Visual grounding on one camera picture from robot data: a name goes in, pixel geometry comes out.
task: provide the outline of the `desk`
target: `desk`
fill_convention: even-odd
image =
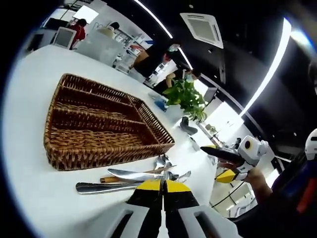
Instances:
[[[177,167],[173,172],[192,171],[186,181],[200,204],[208,204],[216,166],[203,151],[195,152],[188,135],[166,117],[148,96],[151,89],[94,59],[56,46],[43,47],[18,62],[9,82],[3,112],[4,168],[12,197],[25,220],[40,237],[82,237],[79,224],[95,217],[106,207],[125,201],[130,191],[79,195],[77,182],[99,182],[106,168],[60,172],[46,158],[44,126],[54,90],[64,73],[77,74],[142,99],[175,140],[167,155]],[[200,144],[210,144],[201,133]],[[154,158],[121,164],[118,169],[153,169]]]

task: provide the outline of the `woven basket divider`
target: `woven basket divider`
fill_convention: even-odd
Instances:
[[[149,120],[157,118],[141,100],[133,100],[141,110],[131,102],[130,95],[78,76],[63,75],[45,127],[49,163],[58,170],[77,170],[165,153],[174,145],[172,137],[160,123],[164,131],[155,129],[156,123]]]

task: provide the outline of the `ceiling air conditioner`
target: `ceiling air conditioner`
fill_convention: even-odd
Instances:
[[[199,13],[180,14],[196,40],[223,49],[219,27],[214,16]]]

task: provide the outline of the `metal knife blade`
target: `metal knife blade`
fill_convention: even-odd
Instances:
[[[162,179],[164,175],[150,174],[150,173],[142,173],[142,172],[133,172],[127,170],[117,170],[117,169],[108,169],[108,172],[113,176],[116,176],[123,180],[129,181],[146,181],[148,179]]]

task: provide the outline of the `ceiling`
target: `ceiling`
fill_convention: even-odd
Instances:
[[[275,56],[278,48],[283,17],[288,14],[283,5],[275,1],[232,3],[232,1],[206,0],[140,0],[166,26],[171,34],[180,39],[189,62],[203,74],[221,85],[242,106],[253,96]],[[133,0],[105,0],[107,4],[128,17],[154,41],[169,38],[152,17]],[[182,12],[213,15],[218,23],[224,49],[197,41],[180,17]],[[179,54],[176,63],[185,63]],[[290,39],[282,62],[271,82],[249,109],[243,119],[247,127],[274,146],[276,153],[289,153],[287,146],[302,147],[307,135],[316,128],[316,103],[314,87],[308,80],[310,59]],[[225,83],[220,81],[220,70],[225,69]],[[226,100],[237,112],[228,98]]]

